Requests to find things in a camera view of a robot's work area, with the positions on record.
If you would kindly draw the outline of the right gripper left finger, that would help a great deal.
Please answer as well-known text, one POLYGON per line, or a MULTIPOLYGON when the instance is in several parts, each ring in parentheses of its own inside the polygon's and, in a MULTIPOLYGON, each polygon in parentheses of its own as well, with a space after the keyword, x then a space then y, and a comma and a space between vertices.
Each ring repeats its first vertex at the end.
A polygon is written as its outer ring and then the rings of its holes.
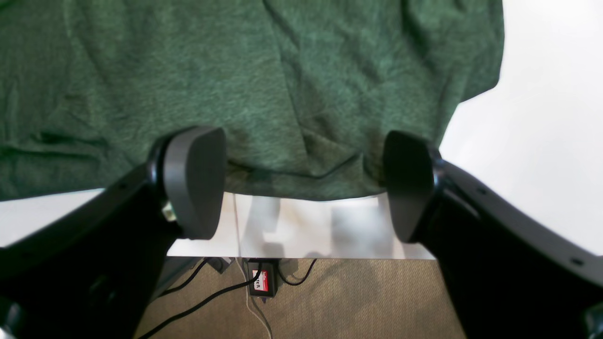
POLYGON ((175 240, 217 231, 226 163, 224 129, 170 133, 146 163, 2 249, 2 337, 131 339, 175 240))

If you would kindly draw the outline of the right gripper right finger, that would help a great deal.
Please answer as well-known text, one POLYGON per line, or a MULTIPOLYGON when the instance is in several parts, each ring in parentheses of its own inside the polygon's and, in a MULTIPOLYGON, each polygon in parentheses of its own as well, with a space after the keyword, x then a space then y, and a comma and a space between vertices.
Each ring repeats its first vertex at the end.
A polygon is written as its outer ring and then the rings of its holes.
POLYGON ((602 257, 541 225, 422 137, 390 131, 394 232, 439 262, 469 339, 600 339, 602 257))

